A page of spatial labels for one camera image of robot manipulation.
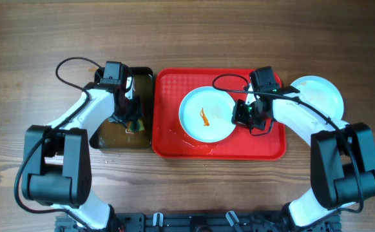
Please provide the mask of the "red plastic tray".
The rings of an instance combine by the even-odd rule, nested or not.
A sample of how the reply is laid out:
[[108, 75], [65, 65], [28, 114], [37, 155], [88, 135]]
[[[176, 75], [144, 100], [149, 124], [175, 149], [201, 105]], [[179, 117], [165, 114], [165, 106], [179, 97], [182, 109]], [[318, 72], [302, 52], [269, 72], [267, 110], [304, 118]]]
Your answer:
[[153, 151], [172, 159], [276, 160], [287, 150], [285, 126], [274, 123], [267, 135], [252, 136], [248, 129], [237, 127], [228, 138], [204, 143], [191, 138], [178, 119], [183, 98], [195, 88], [211, 86], [221, 74], [249, 77], [250, 69], [237, 68], [166, 68], [155, 80], [153, 110]]

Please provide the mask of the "green yellow sponge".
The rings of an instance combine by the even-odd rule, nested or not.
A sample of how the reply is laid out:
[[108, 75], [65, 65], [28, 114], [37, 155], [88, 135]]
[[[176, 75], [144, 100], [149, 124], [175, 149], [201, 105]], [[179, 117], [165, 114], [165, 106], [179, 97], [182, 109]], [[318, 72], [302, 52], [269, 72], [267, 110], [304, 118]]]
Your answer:
[[136, 121], [129, 121], [126, 123], [126, 133], [138, 133], [144, 131], [144, 123], [142, 119]]

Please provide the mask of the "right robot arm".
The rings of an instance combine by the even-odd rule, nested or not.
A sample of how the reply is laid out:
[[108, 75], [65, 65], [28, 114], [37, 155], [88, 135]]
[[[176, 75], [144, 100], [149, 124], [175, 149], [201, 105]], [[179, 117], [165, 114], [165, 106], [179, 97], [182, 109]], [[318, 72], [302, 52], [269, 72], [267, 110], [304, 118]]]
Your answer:
[[342, 119], [339, 90], [314, 75], [300, 77], [283, 87], [269, 66], [245, 78], [233, 122], [263, 130], [276, 122], [292, 129], [311, 149], [311, 187], [281, 211], [256, 213], [253, 228], [269, 224], [277, 231], [333, 229], [343, 211], [359, 213], [375, 197], [375, 143], [364, 123]]

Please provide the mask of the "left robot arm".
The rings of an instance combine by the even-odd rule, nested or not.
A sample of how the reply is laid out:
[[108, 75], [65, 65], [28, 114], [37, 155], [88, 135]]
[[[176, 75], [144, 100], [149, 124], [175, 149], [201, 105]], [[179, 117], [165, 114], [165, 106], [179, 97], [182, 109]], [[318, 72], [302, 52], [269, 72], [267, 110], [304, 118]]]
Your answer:
[[[63, 212], [83, 231], [122, 231], [113, 207], [91, 190], [89, 140], [108, 121], [126, 131], [143, 130], [140, 97], [134, 94], [136, 67], [108, 61], [94, 81], [81, 87], [80, 99], [61, 117], [30, 126], [23, 162], [14, 181], [17, 205], [32, 214]], [[22, 200], [39, 203], [31, 209]]]

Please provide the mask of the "black water basin tray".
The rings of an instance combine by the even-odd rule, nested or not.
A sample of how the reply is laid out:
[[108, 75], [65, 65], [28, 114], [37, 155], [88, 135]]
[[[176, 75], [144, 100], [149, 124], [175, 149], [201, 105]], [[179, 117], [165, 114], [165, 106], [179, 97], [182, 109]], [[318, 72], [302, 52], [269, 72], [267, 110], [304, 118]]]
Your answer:
[[90, 146], [95, 149], [139, 149], [151, 146], [153, 130], [153, 71], [148, 67], [131, 67], [135, 85], [133, 97], [140, 96], [142, 102], [145, 130], [138, 133], [126, 133], [126, 126], [105, 120], [90, 139]]

